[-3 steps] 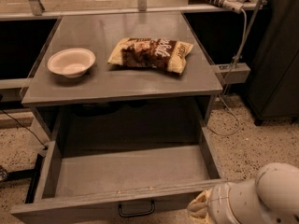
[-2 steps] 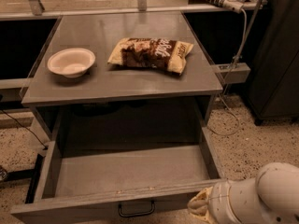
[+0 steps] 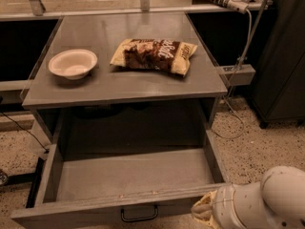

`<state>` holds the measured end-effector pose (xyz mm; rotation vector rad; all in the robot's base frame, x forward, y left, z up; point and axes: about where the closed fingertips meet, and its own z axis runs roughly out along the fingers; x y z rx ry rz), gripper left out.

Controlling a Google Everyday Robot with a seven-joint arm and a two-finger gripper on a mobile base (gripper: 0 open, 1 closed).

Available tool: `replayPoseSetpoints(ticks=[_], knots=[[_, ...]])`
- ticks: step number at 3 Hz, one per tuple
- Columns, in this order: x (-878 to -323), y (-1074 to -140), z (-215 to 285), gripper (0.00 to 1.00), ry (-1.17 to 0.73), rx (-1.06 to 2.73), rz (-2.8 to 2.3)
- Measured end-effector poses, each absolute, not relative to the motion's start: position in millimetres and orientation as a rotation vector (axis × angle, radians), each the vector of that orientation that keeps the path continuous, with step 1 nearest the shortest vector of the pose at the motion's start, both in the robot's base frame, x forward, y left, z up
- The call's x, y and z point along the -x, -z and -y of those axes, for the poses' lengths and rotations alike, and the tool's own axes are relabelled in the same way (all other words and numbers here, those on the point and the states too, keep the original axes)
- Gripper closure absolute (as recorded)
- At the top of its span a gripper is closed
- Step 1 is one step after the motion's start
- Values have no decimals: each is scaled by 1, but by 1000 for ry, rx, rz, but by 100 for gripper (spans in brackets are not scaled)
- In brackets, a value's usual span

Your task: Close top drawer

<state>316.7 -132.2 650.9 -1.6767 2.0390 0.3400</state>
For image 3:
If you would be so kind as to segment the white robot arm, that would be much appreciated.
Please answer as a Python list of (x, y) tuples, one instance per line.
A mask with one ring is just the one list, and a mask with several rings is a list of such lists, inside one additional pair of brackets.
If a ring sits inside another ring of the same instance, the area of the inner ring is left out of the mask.
[(195, 203), (192, 216), (208, 229), (305, 229), (305, 172), (276, 166), (259, 182), (223, 185)]

